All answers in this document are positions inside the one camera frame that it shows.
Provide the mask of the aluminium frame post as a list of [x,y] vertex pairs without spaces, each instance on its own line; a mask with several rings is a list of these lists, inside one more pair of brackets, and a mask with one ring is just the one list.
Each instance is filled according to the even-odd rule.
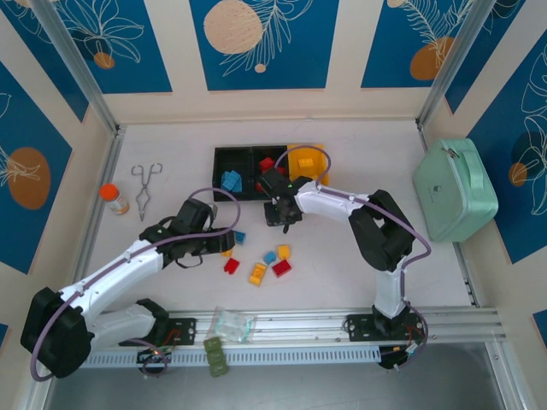
[[49,0],[29,0],[29,3],[65,66],[96,112],[98,119],[105,129],[115,137],[119,131],[119,124],[54,6]]
[[469,14],[462,23],[443,65],[438,71],[438,76],[432,82],[431,90],[415,119],[419,131],[423,131],[432,118],[495,3],[496,0],[475,0],[473,2]]

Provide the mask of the black plastic bin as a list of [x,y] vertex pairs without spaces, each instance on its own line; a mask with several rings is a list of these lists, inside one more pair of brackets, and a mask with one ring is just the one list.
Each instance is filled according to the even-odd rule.
[[222,175],[235,171],[241,177],[241,191],[232,194],[239,201],[250,201],[253,194],[252,157],[250,147],[215,148],[212,185],[221,188]]
[[259,167],[259,162],[266,157],[270,157],[276,163],[286,151],[286,145],[260,145],[251,148],[251,198],[253,200],[268,199],[268,196],[264,192],[256,191],[256,182],[259,182],[260,177],[263,175]]

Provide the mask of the clear plastic bag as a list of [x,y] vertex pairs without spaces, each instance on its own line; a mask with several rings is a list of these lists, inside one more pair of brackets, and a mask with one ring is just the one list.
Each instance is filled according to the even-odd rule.
[[254,314],[217,307],[210,322],[207,338],[219,337],[228,342],[249,343],[255,327]]

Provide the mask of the yellow plastic bin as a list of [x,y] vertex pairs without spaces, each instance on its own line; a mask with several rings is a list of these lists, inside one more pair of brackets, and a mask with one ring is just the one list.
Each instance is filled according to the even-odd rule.
[[[291,152],[287,154],[288,170],[290,180],[297,179],[298,177],[308,177],[313,180],[317,180],[322,174],[324,176],[321,179],[322,185],[329,185],[328,165],[329,160],[323,153],[324,146],[316,143],[314,145],[304,147],[301,145],[288,145],[287,149]],[[302,169],[298,166],[299,158],[312,158],[315,166],[313,168]]]

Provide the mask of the metal forceps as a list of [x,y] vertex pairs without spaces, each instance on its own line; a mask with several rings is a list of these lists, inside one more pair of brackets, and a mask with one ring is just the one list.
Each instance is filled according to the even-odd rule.
[[147,171],[142,165],[135,165],[131,169],[131,175],[140,178],[140,191],[135,201],[138,205],[138,216],[141,222],[144,221],[145,212],[150,202],[149,184],[153,175],[161,174],[163,165],[159,162],[150,165]]

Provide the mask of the orange capped small bottle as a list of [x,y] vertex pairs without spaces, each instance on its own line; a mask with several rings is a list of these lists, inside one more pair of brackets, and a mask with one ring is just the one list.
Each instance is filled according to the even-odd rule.
[[114,214],[123,215],[129,210],[127,200],[115,184],[103,184],[99,189],[99,196]]

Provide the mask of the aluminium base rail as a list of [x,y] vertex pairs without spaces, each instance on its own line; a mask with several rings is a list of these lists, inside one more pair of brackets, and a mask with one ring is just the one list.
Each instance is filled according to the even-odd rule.
[[[84,354],[112,349],[122,339],[122,326],[128,320],[194,318],[196,332],[194,344],[207,338],[213,311],[161,313],[154,318],[152,313],[140,306],[118,312],[105,313],[83,333],[76,336],[60,336],[62,345]],[[371,345],[396,345],[397,342],[351,342],[344,329],[344,321],[350,314],[372,313],[369,309],[309,310],[309,311],[261,311],[246,312],[256,316],[256,327],[250,344],[279,347],[292,344],[368,343]],[[505,331],[497,311],[478,307],[433,307],[420,308],[415,313],[424,325],[427,343],[476,343],[505,339]]]

